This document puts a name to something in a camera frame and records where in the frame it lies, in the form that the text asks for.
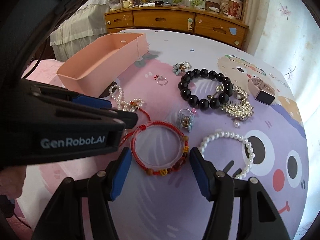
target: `black bead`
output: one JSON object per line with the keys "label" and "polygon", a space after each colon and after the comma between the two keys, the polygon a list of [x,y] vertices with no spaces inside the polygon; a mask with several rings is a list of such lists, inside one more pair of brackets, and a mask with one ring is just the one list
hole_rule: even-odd
{"label": "black bead", "polygon": [[217,73],[216,73],[214,70],[211,70],[211,71],[209,72],[209,78],[210,78],[211,80],[214,80],[214,79],[216,78],[216,76],[217,76]]}
{"label": "black bead", "polygon": [[187,82],[187,83],[189,84],[189,83],[190,83],[190,77],[189,77],[189,76],[184,75],[184,76],[182,76],[182,77],[181,77],[181,81],[183,81],[183,82]]}
{"label": "black bead", "polygon": [[207,110],[209,108],[209,101],[207,99],[201,99],[199,101],[200,110]]}
{"label": "black bead", "polygon": [[229,101],[229,96],[226,93],[221,93],[219,95],[219,101],[220,103],[225,104]]}
{"label": "black bead", "polygon": [[233,89],[230,87],[224,88],[223,92],[225,92],[229,97],[233,95]]}
{"label": "black bead", "polygon": [[222,78],[222,84],[224,84],[225,82],[231,82],[230,78],[228,77]]}
{"label": "black bead", "polygon": [[184,88],[180,91],[180,95],[183,98],[183,100],[188,100],[191,96],[191,91],[189,88]]}
{"label": "black bead", "polygon": [[201,77],[203,78],[206,78],[209,74],[209,71],[207,71],[205,68],[203,68],[201,71],[200,71],[200,75]]}
{"label": "black bead", "polygon": [[192,72],[195,74],[195,78],[200,77],[200,70],[194,69]]}
{"label": "black bead", "polygon": [[225,87],[225,88],[233,88],[233,84],[228,81],[228,82],[225,82],[225,83],[223,84],[223,87]]}
{"label": "black bead", "polygon": [[191,95],[188,99],[188,103],[192,107],[196,107],[199,103],[199,98],[195,95]]}
{"label": "black bead", "polygon": [[192,71],[188,71],[185,75],[189,76],[190,80],[193,80],[193,78],[195,77],[195,74]]}
{"label": "black bead", "polygon": [[187,82],[184,82],[184,81],[181,81],[179,84],[178,84],[178,88],[180,90],[184,89],[184,88],[188,88],[188,83]]}
{"label": "black bead", "polygon": [[224,74],[219,73],[216,78],[217,78],[217,81],[222,82],[222,79],[224,78]]}
{"label": "black bead", "polygon": [[212,109],[218,109],[220,107],[220,101],[217,98],[212,98],[210,100],[210,107]]}

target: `watch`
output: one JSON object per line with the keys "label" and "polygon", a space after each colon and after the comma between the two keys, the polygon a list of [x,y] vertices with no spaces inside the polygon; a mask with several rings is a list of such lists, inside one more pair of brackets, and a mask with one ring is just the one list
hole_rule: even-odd
{"label": "watch", "polygon": [[274,88],[258,77],[249,79],[248,88],[257,101],[266,105],[270,106],[276,99]]}

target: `pink tray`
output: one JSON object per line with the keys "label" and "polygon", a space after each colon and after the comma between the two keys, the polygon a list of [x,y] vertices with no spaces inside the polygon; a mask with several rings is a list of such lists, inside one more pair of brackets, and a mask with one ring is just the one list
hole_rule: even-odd
{"label": "pink tray", "polygon": [[144,33],[108,34],[74,54],[58,69],[57,75],[67,89],[98,97],[147,52]]}

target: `white pearl bracelet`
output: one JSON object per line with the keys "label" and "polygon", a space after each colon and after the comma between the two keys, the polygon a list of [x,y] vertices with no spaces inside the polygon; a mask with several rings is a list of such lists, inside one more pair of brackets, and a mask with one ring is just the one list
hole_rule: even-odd
{"label": "white pearl bracelet", "polygon": [[[112,90],[114,88],[117,88],[119,90],[119,95],[118,95],[118,98],[116,98],[114,95],[113,95],[113,92]],[[124,101],[124,93],[123,93],[123,89],[118,86],[118,85],[114,85],[114,86],[111,86],[110,89],[109,89],[109,93],[111,95],[111,98],[117,102],[117,108],[118,110],[122,110],[122,111],[128,111],[128,112],[136,112],[139,110],[140,107],[142,107],[143,105],[143,101],[142,99],[138,98],[138,99],[134,99],[130,102],[126,102]]]}
{"label": "white pearl bracelet", "polygon": [[204,150],[208,146],[208,143],[211,141],[214,141],[218,138],[223,138],[223,137],[224,138],[233,138],[235,140],[238,140],[239,142],[242,142],[247,147],[247,149],[248,149],[247,151],[249,153],[249,158],[247,160],[246,167],[244,169],[242,169],[241,173],[236,176],[236,179],[245,178],[247,173],[249,172],[250,168],[252,167],[252,163],[253,163],[253,159],[254,159],[253,148],[251,147],[252,144],[250,142],[248,142],[247,138],[244,138],[243,136],[240,136],[239,134],[233,133],[233,132],[223,132],[223,131],[217,132],[217,133],[211,134],[211,135],[203,138],[203,141],[200,144],[200,147],[198,147],[199,152],[201,153],[202,157],[204,157]]}

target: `blue sticky note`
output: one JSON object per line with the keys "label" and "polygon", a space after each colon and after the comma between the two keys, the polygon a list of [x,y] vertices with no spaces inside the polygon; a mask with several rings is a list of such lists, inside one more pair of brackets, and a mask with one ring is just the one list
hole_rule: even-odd
{"label": "blue sticky note", "polygon": [[232,35],[237,35],[237,29],[236,28],[229,28]]}

